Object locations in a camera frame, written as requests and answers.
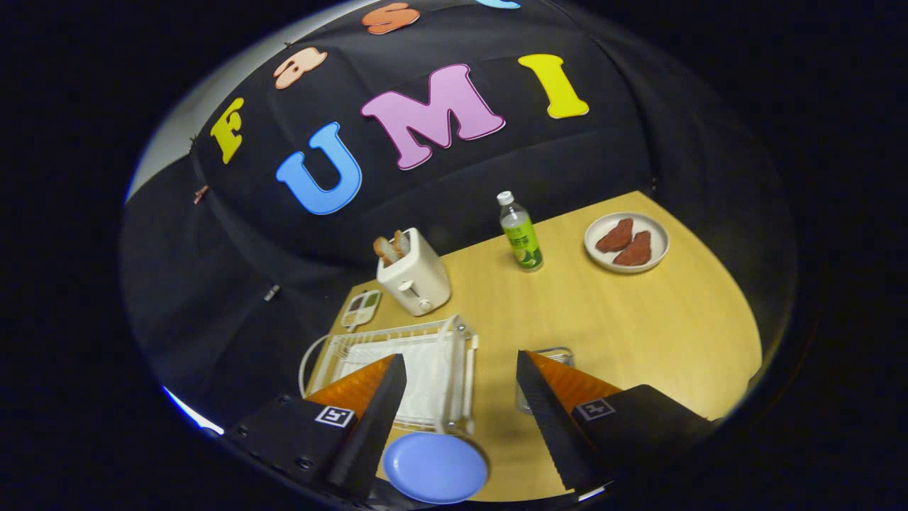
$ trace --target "bottle label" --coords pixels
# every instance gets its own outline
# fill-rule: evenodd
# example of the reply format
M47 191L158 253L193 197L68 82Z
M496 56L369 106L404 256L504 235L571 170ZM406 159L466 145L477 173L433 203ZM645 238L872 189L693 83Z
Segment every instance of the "bottle label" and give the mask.
M536 240L533 224L527 220L516 227L505 227L505 235L511 243L511 250L517 258L517 264L525 269L535 268L542 264L542 251Z

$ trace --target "white toaster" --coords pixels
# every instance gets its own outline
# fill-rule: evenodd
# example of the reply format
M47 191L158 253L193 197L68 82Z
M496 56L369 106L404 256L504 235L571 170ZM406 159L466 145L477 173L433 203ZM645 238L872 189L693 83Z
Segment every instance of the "white toaster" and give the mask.
M414 316L423 316L451 297L448 271L416 227L403 231L403 235L410 239L410 252L388 267L379 258L376 279L403 308Z

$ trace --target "foam letter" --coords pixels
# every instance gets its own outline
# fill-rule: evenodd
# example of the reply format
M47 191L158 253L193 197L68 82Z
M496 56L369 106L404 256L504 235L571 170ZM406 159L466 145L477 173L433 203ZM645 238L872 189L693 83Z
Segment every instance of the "foam letter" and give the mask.
M287 156L278 167L276 177L285 183L307 211L314 215L328 215L346 206L360 191L362 171L360 164L338 137L341 125L328 123L309 139L309 147L321 149L340 174L340 182L331 190L323 190L302 164L302 152Z
M318 67L326 56L328 53L320 53L312 46L291 55L274 70L274 77L277 78L274 86L285 89L293 85L293 82L299 80L303 73Z
M548 114L556 119L586 115L589 105L577 97L574 87L561 69L565 61L555 55L526 55L521 56L518 62L529 67L536 73L536 78L542 84L548 95Z
M224 110L221 118L214 123L210 133L221 147L225 165L230 162L230 159L233 158L233 153L236 153L236 150L242 144L242 136L233 134L235 131L240 131L240 126L242 125L240 113L237 111L242 107L242 103L241 97L234 99L230 106L227 107L227 110Z
M461 140L473 140L490 135L504 127L505 119L489 110L476 88L469 81L469 67L449 65L429 77L429 104L396 92L386 92L372 98L360 111L378 119L391 142L400 152L400 170L425 163L432 150L420 145L408 130L425 136L435 144L451 146L449 114L457 118Z
M362 24L368 27L370 34L387 34L419 19L419 11L407 7L409 5L403 2L385 5L363 16Z
M476 0L477 2L496 9L519 9L517 2L503 2L502 0Z

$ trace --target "letter m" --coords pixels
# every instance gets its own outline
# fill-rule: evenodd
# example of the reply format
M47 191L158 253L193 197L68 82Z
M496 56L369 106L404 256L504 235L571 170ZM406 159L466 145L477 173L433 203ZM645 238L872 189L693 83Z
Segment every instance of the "letter m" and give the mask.
M410 170L432 156L432 150L417 143L410 130L440 147L451 146L450 114L457 118L461 140L473 140L495 133L505 125L501 115L489 110L472 82L469 67L449 65L429 76L429 104L425 105L396 92L372 98L360 111L375 117L400 152L398 167Z

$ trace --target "wooden table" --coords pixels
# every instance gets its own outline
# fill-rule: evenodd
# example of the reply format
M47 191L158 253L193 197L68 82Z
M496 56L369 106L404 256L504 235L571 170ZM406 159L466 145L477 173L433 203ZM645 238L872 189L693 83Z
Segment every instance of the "wooden table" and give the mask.
M622 211L655 218L668 232L668 253L648 272L612 273L583 246L594 220ZM519 349L567 346L578 369L620 388L649 384L709 419L735 407L762 362L756 322L735 281L693 233L647 196L621 195L535 227L545 257L536 273L517 266L501 235L442 257L452 292L444 306L414 317L384 294L375 317L358 329L460 314L477 331L472 439L491 466L489 481L472 500L567 493L533 417L516 409ZM354 286L344 308L370 289L380 286L374 280ZM332 334L346 333L340 320L338 314ZM392 430L388 443L404 434ZM378 476L384 478L381 468Z

